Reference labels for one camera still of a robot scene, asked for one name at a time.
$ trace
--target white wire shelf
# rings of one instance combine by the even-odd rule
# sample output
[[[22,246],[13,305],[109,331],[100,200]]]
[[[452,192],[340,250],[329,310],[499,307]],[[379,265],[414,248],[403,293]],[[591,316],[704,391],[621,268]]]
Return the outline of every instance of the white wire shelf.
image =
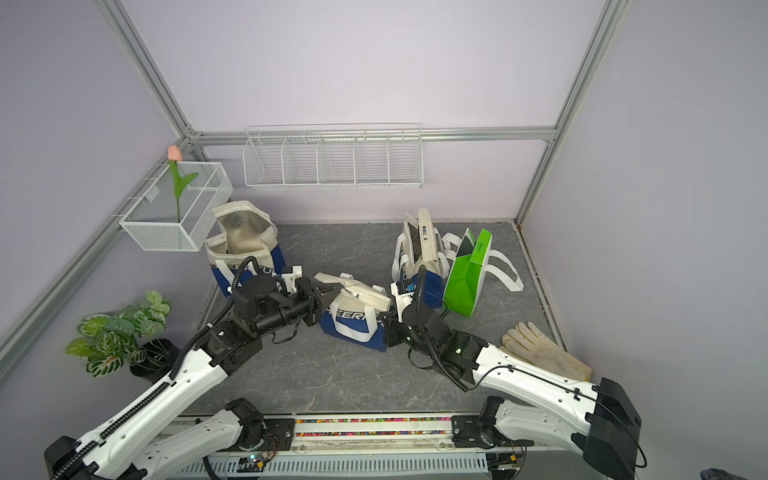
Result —
[[[283,188],[421,187],[418,124],[247,127],[245,183]]]
[[[176,210],[174,179],[166,166],[149,188],[136,199],[120,225],[142,250],[197,252],[216,223],[212,208],[225,204],[232,183],[215,162],[179,162],[179,174],[197,173],[181,193],[180,221]]]

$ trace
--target green bag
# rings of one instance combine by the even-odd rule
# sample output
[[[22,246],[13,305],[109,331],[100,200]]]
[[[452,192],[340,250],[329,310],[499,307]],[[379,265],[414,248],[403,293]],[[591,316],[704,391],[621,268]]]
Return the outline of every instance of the green bag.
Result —
[[[492,239],[491,232],[486,229],[480,232],[477,240],[469,228],[464,232],[463,238],[458,238],[453,233],[446,233],[443,236],[445,256],[448,260],[453,261],[443,297],[449,310],[471,316],[480,297],[480,290],[486,273],[490,273],[501,280],[510,292],[523,290],[520,275],[509,258],[498,250],[491,250]],[[489,264],[490,257],[498,258],[506,263],[517,278],[513,281],[497,266]]]

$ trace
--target white vent grille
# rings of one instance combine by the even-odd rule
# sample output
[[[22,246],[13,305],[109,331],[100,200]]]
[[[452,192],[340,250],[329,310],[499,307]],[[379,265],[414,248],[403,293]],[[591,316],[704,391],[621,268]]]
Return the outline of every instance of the white vent grille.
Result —
[[[185,161],[177,166],[181,176],[197,173],[181,194],[180,221],[168,167],[120,221],[142,250],[199,251],[216,222],[211,209],[226,203],[232,194],[232,184],[221,164]]]
[[[249,187],[421,187],[424,183],[422,135],[417,124],[372,129],[361,125],[274,128],[247,128],[243,166]]]
[[[253,477],[237,472],[240,457],[210,457],[214,472],[227,478]],[[450,473],[487,473],[482,453],[279,455],[266,465],[263,477],[363,477]],[[200,460],[173,475],[177,480],[207,478]]]

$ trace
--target work glove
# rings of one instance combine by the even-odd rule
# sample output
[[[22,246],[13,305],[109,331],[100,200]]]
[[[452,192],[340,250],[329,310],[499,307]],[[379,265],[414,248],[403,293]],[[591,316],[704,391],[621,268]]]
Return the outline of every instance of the work glove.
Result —
[[[502,351],[540,369],[578,381],[588,382],[592,377],[592,368],[560,348],[531,322],[520,322],[507,330],[502,343]]]

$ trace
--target white bag handle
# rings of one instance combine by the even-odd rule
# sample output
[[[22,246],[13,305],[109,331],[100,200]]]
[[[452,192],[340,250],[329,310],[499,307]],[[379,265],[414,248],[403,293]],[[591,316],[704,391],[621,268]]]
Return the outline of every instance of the white bag handle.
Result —
[[[397,274],[400,273],[400,267],[402,266],[403,260],[400,259],[400,262],[398,263],[398,255],[400,254],[400,249],[402,248],[402,243],[406,241],[406,235],[404,233],[401,233],[397,236],[397,244],[395,245],[395,258],[392,260],[392,281],[396,282],[399,280],[397,278]],[[408,259],[407,255],[403,255],[403,258],[406,260]]]
[[[507,290],[510,292],[519,292],[523,290],[523,282],[520,280],[520,273],[518,273],[517,269],[512,265],[512,262],[509,261],[509,258],[507,258],[506,255],[504,255],[502,252],[498,250],[490,250],[488,252],[489,257],[496,257],[509,265],[509,268],[512,269],[513,272],[515,272],[515,275],[517,276],[517,279],[515,281],[512,281],[512,279],[507,275],[506,273],[502,272],[496,265],[491,265],[490,263],[485,266],[485,271],[490,273],[491,275],[495,276],[501,282],[504,284],[504,286],[507,287]]]
[[[328,308],[328,311],[331,314],[331,318],[333,319],[333,326],[336,328],[336,331],[346,337],[349,337],[350,339],[357,340],[361,343],[366,343],[371,338],[373,338],[373,334],[376,333],[376,329],[379,328],[379,324],[376,322],[376,310],[370,306],[370,305],[363,305],[363,311],[366,315],[366,325],[368,326],[368,332],[358,332],[355,329],[349,328],[347,325],[344,325],[343,323],[336,320],[336,312],[339,310],[339,299],[332,301],[330,304],[330,307]]]
[[[224,278],[227,279],[227,282],[232,285],[232,282],[235,280],[235,274],[232,273],[232,270],[227,266],[227,262],[224,260],[216,260],[215,263],[216,268],[219,269]]]
[[[449,250],[450,253],[453,253],[453,258],[456,258],[456,253],[453,250]],[[440,262],[440,273],[442,274],[442,278],[448,278],[448,274],[451,271],[451,266],[448,265],[448,256],[445,255],[443,252],[437,253],[437,260]]]
[[[456,250],[462,244],[462,239],[458,235],[453,233],[446,233],[442,236],[442,245],[445,249],[445,264],[448,264],[448,260],[454,262],[456,260]]]
[[[462,239],[458,237],[458,235],[454,235],[453,233],[446,233],[442,236],[442,245],[446,250],[451,249],[451,245],[456,245],[458,248],[459,245],[462,244]]]

